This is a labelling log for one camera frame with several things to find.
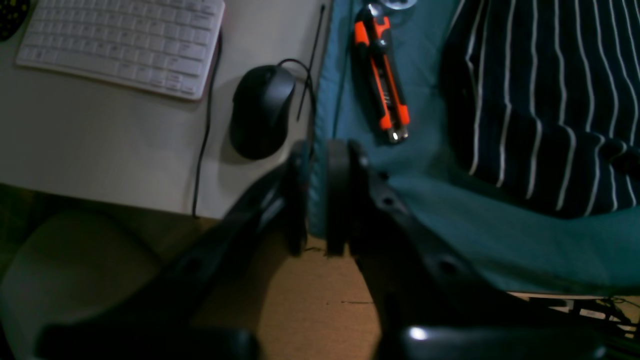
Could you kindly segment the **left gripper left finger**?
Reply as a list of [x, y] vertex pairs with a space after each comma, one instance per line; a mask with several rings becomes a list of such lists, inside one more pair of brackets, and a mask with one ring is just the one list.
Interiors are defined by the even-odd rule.
[[246, 269], [273, 230], [285, 255], [307, 240], [309, 144], [296, 142], [286, 161], [254, 182], [222, 221], [139, 291], [84, 321], [46, 326], [36, 341], [41, 360], [261, 360], [247, 329], [197, 328], [192, 317], [208, 294]]

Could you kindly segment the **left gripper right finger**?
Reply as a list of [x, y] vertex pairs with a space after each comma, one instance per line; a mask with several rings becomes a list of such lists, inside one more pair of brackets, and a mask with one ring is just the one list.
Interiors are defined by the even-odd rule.
[[327, 254], [350, 255], [381, 324], [376, 360], [601, 360], [586, 320], [497, 289], [423, 225], [355, 141], [326, 146]]

